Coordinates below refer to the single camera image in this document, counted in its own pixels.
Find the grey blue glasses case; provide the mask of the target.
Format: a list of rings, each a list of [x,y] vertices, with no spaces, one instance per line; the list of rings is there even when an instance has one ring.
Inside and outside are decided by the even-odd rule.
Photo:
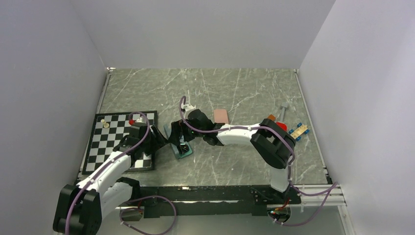
[[[169,125],[165,124],[163,126],[163,129],[164,129],[166,136],[169,138],[171,135],[171,128],[169,127]],[[172,143],[170,143],[170,147],[176,159],[182,159],[193,154],[193,150],[190,144],[188,142],[184,142],[183,137],[180,138],[179,147],[177,147],[176,145]]]

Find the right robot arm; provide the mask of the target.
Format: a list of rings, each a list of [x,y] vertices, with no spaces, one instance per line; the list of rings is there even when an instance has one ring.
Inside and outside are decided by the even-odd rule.
[[[289,197],[288,187],[296,141],[271,119],[265,118],[261,123],[242,126],[214,123],[196,109],[187,117],[171,123],[167,136],[169,142],[177,147],[195,138],[202,138],[212,146],[251,145],[272,168],[271,199],[275,203],[283,203]]]

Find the pink glasses case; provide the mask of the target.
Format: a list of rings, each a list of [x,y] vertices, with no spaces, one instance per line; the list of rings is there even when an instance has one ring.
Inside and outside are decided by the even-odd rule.
[[[229,124],[228,112],[226,109],[213,110],[214,122]]]

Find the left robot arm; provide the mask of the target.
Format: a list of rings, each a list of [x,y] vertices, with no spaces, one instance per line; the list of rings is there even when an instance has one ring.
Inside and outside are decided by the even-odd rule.
[[[151,156],[168,144],[155,126],[132,125],[108,159],[76,185],[65,185],[59,194],[52,224],[65,235],[95,235],[103,218],[118,205],[140,201],[139,181],[122,177],[136,160]]]

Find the black sunglasses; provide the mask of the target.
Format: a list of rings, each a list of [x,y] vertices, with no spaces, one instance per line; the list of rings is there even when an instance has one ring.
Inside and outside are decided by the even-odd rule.
[[[178,146],[178,152],[179,152],[180,158],[183,158],[185,156],[192,154],[191,147],[188,143],[180,143],[180,145]]]

